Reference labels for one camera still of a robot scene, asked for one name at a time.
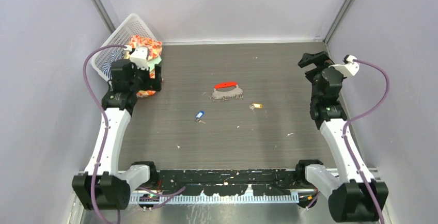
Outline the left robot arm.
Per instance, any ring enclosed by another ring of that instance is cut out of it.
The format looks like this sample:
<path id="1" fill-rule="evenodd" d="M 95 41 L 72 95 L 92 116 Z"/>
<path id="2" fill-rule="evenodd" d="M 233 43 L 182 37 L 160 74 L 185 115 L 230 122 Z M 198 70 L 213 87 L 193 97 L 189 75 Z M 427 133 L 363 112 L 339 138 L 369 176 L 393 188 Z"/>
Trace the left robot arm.
<path id="1" fill-rule="evenodd" d="M 133 162 L 119 172 L 119 155 L 127 126 L 142 87 L 161 89 L 158 79 L 127 59 L 111 64 L 108 91 L 98 103 L 102 112 L 97 142 L 84 172 L 72 179 L 72 188 L 87 210 L 124 210 L 139 187 L 154 189 L 159 174 L 154 162 Z"/>

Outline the red handled metal keyring holder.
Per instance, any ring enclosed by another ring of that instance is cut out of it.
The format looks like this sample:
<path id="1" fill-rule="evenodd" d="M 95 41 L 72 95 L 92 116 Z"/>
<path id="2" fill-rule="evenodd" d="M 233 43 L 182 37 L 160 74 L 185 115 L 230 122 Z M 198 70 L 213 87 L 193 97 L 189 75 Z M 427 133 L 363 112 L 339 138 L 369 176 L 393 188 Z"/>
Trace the red handled metal keyring holder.
<path id="1" fill-rule="evenodd" d="M 242 99 L 243 90 L 237 82 L 222 82 L 213 87 L 213 92 L 210 95 L 210 100 L 227 101 L 229 99 Z"/>

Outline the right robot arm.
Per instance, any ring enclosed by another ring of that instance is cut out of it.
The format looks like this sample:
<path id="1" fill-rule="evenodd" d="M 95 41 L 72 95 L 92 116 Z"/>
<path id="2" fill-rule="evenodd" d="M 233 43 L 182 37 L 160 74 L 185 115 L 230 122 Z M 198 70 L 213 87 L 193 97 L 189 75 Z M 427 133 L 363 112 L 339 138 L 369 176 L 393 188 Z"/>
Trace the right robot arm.
<path id="1" fill-rule="evenodd" d="M 335 222 L 384 223 L 383 208 L 388 197 L 388 187 L 379 182 L 369 171 L 350 132 L 350 124 L 375 111 L 386 99 L 389 79 L 385 78 L 385 92 L 370 110 L 348 118 L 340 101 L 342 83 L 359 72 L 363 61 L 346 55 L 342 64 L 334 63 L 327 52 L 305 53 L 298 62 L 300 68 L 314 65 L 305 72 L 311 83 L 310 116 L 326 140 L 335 164 L 333 175 L 317 159 L 300 160 L 296 165 L 295 182 L 301 188 L 313 186 L 317 194 L 308 203 L 311 208 L 320 195 L 328 200 L 328 208 Z"/>

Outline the blue tagged key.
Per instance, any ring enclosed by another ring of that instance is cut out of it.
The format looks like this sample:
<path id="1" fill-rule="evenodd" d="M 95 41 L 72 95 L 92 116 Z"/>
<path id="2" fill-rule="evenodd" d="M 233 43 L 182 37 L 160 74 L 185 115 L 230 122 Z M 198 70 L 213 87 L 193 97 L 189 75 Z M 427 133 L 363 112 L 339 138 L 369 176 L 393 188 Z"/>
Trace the blue tagged key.
<path id="1" fill-rule="evenodd" d="M 195 121 L 196 122 L 198 122 L 198 123 L 202 123 L 202 124 L 205 124 L 205 122 L 204 121 L 202 121 L 202 117 L 204 116 L 204 111 L 199 111 L 196 115 L 195 115 Z"/>

